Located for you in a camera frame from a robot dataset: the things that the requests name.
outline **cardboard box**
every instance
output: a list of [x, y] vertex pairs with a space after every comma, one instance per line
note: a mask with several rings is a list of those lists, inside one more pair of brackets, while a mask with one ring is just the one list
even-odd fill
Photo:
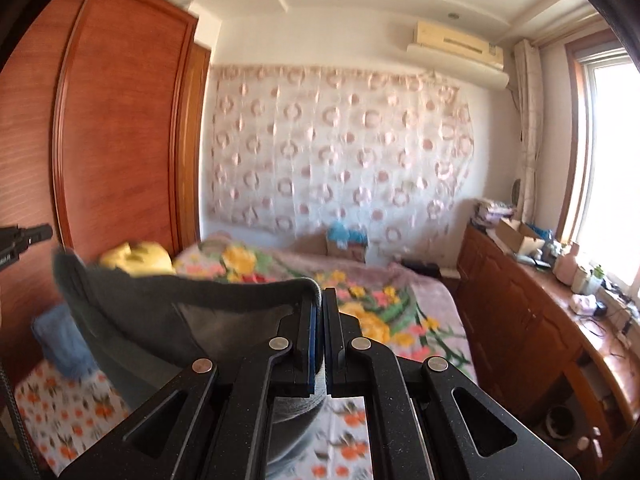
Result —
[[526, 224], [518, 220], [502, 218], [495, 228], [495, 234], [508, 248], [516, 254], [529, 256], [536, 249], [541, 249], [545, 241]]

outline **wooden window frame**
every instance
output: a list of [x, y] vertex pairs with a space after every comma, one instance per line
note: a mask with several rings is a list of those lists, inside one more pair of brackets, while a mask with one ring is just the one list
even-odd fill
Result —
[[612, 41], [617, 41], [612, 30], [601, 30], [594, 34], [567, 43], [567, 64], [571, 84], [571, 154], [567, 174], [564, 201], [560, 210], [560, 219], [556, 229], [556, 238], [561, 242], [569, 242], [577, 236], [578, 220], [582, 218], [586, 204], [586, 190], [589, 185], [591, 165], [591, 142], [589, 138], [588, 117], [585, 102], [589, 98], [589, 89], [584, 71], [576, 57], [577, 53], [588, 48], [595, 48]]

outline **yellow plush toy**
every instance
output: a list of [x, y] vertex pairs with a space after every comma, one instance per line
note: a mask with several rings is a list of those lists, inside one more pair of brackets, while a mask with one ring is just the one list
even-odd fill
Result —
[[140, 242], [130, 246], [127, 243], [105, 252], [100, 264], [110, 269], [121, 269], [131, 276], [151, 276], [154, 274], [175, 274], [169, 253], [156, 242]]

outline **yellow flower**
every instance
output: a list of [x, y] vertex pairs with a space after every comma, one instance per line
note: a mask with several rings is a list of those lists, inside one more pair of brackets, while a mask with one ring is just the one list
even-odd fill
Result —
[[362, 335], [386, 344], [391, 339], [389, 326], [372, 312], [366, 312], [359, 301], [350, 301], [340, 307], [340, 312], [358, 318]]
[[341, 270], [334, 270], [334, 272], [331, 273], [331, 279], [335, 282], [341, 283], [346, 281], [347, 275]]
[[226, 270], [232, 270], [241, 276], [253, 274], [255, 267], [255, 254], [244, 247], [229, 246], [222, 253], [222, 261]]
[[437, 330], [440, 327], [440, 322], [430, 316], [427, 316], [427, 319], [423, 319], [420, 324], [427, 330]]
[[415, 339], [411, 334], [407, 334], [406, 332], [398, 332], [391, 338], [391, 342], [396, 343], [400, 346], [409, 347], [414, 344]]
[[349, 289], [349, 292], [357, 300], [359, 300], [360, 298], [364, 298], [367, 295], [367, 291], [364, 290], [364, 287], [362, 286], [352, 286]]
[[343, 314], [349, 314], [349, 316], [358, 317], [359, 314], [364, 314], [364, 307], [359, 301], [349, 301], [348, 303], [343, 303], [342, 306], [338, 309]]

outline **wall curtain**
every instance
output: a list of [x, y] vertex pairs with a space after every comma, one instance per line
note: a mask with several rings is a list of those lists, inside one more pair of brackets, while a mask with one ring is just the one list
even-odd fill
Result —
[[514, 47], [520, 96], [520, 194], [516, 217], [533, 222], [536, 211], [536, 164], [542, 143], [543, 88], [540, 51], [529, 40]]
[[378, 254], [445, 244], [474, 138], [457, 87], [435, 75], [217, 66], [205, 139], [208, 214], [300, 237], [335, 220]]

